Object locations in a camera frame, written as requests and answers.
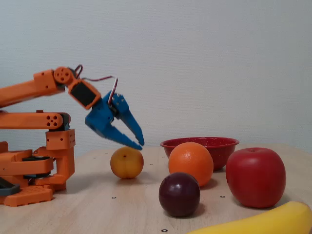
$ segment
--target red apple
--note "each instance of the red apple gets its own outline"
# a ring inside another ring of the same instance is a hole
[[[281,199],[286,186],[286,171],[275,151],[247,148],[230,155],[226,180],[233,196],[242,205],[267,208]]]

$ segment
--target orange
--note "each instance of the orange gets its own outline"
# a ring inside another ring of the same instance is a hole
[[[144,159],[141,152],[127,146],[116,150],[111,157],[112,172],[122,179],[137,177],[143,166]]]
[[[208,183],[214,171],[209,151],[195,142],[176,146],[169,156],[169,172],[185,172],[192,175],[202,187]]]

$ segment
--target plum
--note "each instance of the plum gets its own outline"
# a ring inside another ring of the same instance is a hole
[[[173,217],[187,217],[198,208],[200,188],[196,179],[188,173],[175,172],[162,181],[159,202]]]

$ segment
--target red bowl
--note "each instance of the red bowl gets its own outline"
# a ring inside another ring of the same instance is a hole
[[[222,169],[228,161],[231,153],[239,141],[226,137],[188,137],[163,141],[160,145],[164,147],[169,158],[171,151],[179,144],[185,142],[196,142],[206,147],[214,161],[214,171]]]

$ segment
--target wooden table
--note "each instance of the wooden table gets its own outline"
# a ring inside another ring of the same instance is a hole
[[[236,149],[254,146],[273,149],[284,161],[287,185],[277,206],[298,200],[312,207],[312,155],[283,144],[239,144]],[[159,185],[168,175],[164,150],[145,148],[144,169],[132,180],[120,180],[112,173],[112,153],[92,151],[78,157],[67,191],[55,194],[50,202],[15,208],[1,205],[0,233],[160,234],[167,229],[169,234],[184,234],[263,212],[244,208],[233,199],[222,170],[214,173],[201,191],[201,204],[194,216],[168,217],[158,201]]]

